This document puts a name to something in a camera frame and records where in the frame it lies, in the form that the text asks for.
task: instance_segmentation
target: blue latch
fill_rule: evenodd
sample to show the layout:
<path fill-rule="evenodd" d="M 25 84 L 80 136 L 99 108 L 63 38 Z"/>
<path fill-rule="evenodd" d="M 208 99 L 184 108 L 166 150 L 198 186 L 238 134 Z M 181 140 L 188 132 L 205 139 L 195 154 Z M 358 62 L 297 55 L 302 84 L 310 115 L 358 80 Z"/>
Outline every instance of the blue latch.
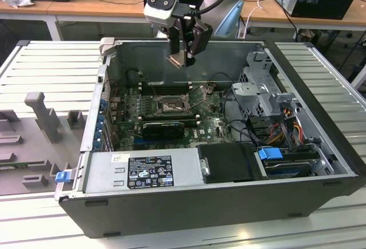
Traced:
<path fill-rule="evenodd" d="M 261 160 L 264 159 L 283 159 L 283 155 L 279 148 L 263 148 L 258 151 L 259 157 Z"/>
<path fill-rule="evenodd" d="M 101 99 L 101 102 L 100 103 L 101 103 L 100 110 L 105 110 L 105 108 L 108 105 L 107 101 L 105 101 L 104 99 Z"/>
<path fill-rule="evenodd" d="M 55 181 L 57 183 L 60 183 L 60 182 L 71 182 L 71 172 L 70 171 L 58 172 L 56 174 Z"/>

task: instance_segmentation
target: metal bracket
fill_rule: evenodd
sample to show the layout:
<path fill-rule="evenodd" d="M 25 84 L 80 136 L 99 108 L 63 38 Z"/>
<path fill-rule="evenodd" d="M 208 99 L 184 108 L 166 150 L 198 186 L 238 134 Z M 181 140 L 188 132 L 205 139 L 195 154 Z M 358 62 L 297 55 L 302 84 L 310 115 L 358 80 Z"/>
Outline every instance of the metal bracket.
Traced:
<path fill-rule="evenodd" d="M 102 38 L 101 42 L 99 43 L 99 51 L 101 53 L 101 56 L 107 56 L 108 54 L 112 53 L 116 45 L 120 44 L 116 43 L 114 37 Z"/>

